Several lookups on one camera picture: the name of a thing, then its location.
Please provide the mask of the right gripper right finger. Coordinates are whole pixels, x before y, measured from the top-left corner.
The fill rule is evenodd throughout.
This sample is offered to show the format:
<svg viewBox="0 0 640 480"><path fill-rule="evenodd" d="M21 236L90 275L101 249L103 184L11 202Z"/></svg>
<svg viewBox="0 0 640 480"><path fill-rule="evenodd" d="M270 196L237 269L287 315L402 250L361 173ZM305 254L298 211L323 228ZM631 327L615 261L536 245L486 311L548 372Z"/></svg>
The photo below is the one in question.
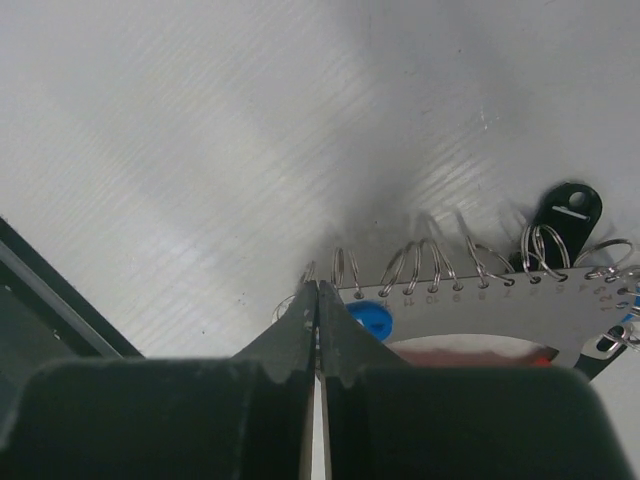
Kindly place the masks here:
<svg viewBox="0 0 640 480"><path fill-rule="evenodd" d="M320 371L327 386L351 388L367 369L410 367L351 316L327 281L318 284L318 313Z"/></svg>

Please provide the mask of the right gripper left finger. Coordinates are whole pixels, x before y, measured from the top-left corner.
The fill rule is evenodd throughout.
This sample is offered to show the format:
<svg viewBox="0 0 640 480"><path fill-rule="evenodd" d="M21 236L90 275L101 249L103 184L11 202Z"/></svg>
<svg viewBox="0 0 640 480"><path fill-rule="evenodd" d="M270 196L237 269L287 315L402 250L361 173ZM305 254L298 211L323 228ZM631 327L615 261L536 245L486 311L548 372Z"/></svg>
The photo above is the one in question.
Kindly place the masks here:
<svg viewBox="0 0 640 480"><path fill-rule="evenodd" d="M283 384L294 375L312 378L315 350L318 284L306 282L294 295L283 316L232 357L233 361L253 362L270 381Z"/></svg>

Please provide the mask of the key organiser with red handle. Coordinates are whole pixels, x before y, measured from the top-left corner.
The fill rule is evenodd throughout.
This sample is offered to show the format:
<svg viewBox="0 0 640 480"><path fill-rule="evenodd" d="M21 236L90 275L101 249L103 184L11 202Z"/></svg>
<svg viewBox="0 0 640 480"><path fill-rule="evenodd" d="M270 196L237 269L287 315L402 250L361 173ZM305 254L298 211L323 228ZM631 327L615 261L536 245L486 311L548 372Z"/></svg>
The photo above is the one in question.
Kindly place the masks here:
<svg viewBox="0 0 640 480"><path fill-rule="evenodd" d="M584 246L571 267L553 270L539 251L542 241L535 240L542 269L530 271L527 244L520 241L522 272L496 254L503 270L493 273L479 256L490 248L468 239L476 273L461 277L435 241L423 238L396 252L372 286L344 286L344 271L356 273L358 263L337 248L330 281L345 306L367 300L389 310L393 328L385 344L452 335L513 338L552 349L552 362L567 367L583 367L588 359L605 364L626 348L638 349L637 266L589 267L593 252Z"/></svg>

